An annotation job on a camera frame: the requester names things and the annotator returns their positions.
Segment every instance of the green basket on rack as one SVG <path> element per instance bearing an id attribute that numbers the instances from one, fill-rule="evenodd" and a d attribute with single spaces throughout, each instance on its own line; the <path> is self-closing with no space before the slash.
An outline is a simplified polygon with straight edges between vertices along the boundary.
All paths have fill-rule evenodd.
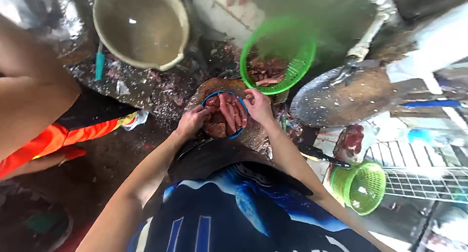
<path id="1" fill-rule="evenodd" d="M 335 167 L 331 187 L 344 203 L 359 215 L 375 210 L 385 193 L 385 173 L 380 165 L 364 162 L 350 169 Z"/>
<path id="2" fill-rule="evenodd" d="M 262 23 L 245 44 L 240 59 L 241 76 L 249 88 L 257 88 L 264 94 L 276 94 L 294 86 L 307 73 L 315 57 L 316 44 L 306 33 L 301 22 L 289 17 Z M 261 57 L 282 57 L 289 61 L 284 80 L 270 87 L 257 87 L 248 74 L 250 49 L 257 46 Z"/>

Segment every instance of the orange clothing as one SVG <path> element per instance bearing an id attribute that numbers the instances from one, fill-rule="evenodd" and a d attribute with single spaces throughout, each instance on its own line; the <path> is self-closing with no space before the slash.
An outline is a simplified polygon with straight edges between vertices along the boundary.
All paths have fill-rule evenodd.
<path id="1" fill-rule="evenodd" d="M 136 113 L 121 119 L 112 119 L 73 131 L 68 131 L 60 124 L 53 123 L 33 140 L 0 161 L 0 178 L 26 162 L 56 152 L 63 146 L 96 139 L 109 134 L 122 124 L 132 123 L 135 115 Z"/>

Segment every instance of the metal wire rack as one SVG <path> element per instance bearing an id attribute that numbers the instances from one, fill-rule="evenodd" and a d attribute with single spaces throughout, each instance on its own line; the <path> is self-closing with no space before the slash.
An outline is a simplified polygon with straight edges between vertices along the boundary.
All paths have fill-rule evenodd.
<path id="1" fill-rule="evenodd" d="M 402 141 L 378 142 L 366 153 L 366 159 L 389 167 L 460 167 L 451 147 L 428 147 Z"/>
<path id="2" fill-rule="evenodd" d="M 366 159 L 383 165 L 385 194 L 468 204 L 468 168 L 451 147 L 378 142 L 367 150 Z"/>
<path id="3" fill-rule="evenodd" d="M 468 169 L 465 167 L 383 167 L 385 194 L 468 204 Z"/>

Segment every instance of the plastic bottle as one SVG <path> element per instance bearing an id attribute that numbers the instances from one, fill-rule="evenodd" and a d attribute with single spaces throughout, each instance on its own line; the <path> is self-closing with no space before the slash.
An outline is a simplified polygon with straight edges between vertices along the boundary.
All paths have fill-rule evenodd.
<path id="1" fill-rule="evenodd" d="M 423 142 L 432 147 L 454 145 L 468 146 L 468 136 L 463 131 L 443 129 L 402 129 L 398 134 L 399 141 L 409 143 Z"/>

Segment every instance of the hand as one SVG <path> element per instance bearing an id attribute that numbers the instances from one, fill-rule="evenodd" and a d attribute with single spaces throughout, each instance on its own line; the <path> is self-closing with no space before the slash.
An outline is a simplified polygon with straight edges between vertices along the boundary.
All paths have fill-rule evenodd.
<path id="1" fill-rule="evenodd" d="M 209 117 L 211 117 L 210 111 L 205 109 L 202 105 L 198 105 L 196 108 L 184 113 L 175 131 L 184 139 L 188 140 L 202 128 L 203 122 Z"/>
<path id="2" fill-rule="evenodd" d="M 270 105 L 271 101 L 266 95 L 254 88 L 245 90 L 245 93 L 249 93 L 254 96 L 254 103 L 251 103 L 248 99 L 243 100 L 245 107 L 247 107 L 249 114 L 254 120 L 261 125 L 270 120 L 275 120 L 273 117 L 272 107 Z"/>

